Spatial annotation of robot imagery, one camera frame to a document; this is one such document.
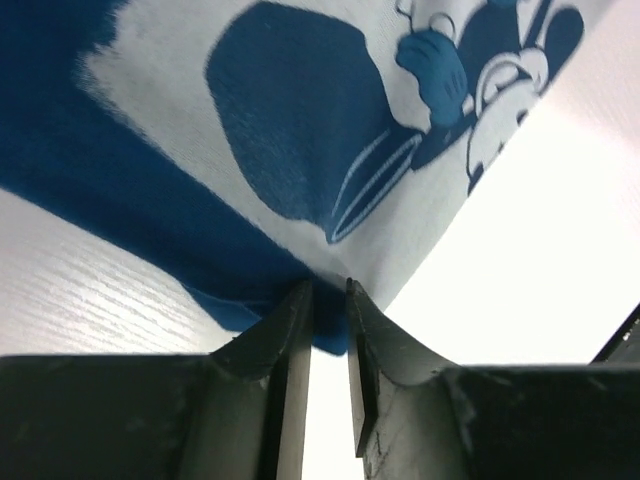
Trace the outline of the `dark blue printed t-shirt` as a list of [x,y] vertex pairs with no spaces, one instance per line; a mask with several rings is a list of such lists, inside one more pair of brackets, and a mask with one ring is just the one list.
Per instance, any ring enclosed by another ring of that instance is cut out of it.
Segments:
[[386,305],[606,1],[5,1],[1,185],[242,331]]

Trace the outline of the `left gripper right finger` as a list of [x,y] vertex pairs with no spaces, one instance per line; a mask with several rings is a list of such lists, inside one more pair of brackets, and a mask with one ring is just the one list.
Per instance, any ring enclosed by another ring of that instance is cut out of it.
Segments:
[[355,451],[369,479],[635,479],[639,363],[461,366],[346,287]]

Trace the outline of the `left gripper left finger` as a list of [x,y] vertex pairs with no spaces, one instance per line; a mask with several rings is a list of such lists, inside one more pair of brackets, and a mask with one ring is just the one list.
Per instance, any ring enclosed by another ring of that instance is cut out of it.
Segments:
[[196,355],[1,360],[5,479],[298,479],[312,286]]

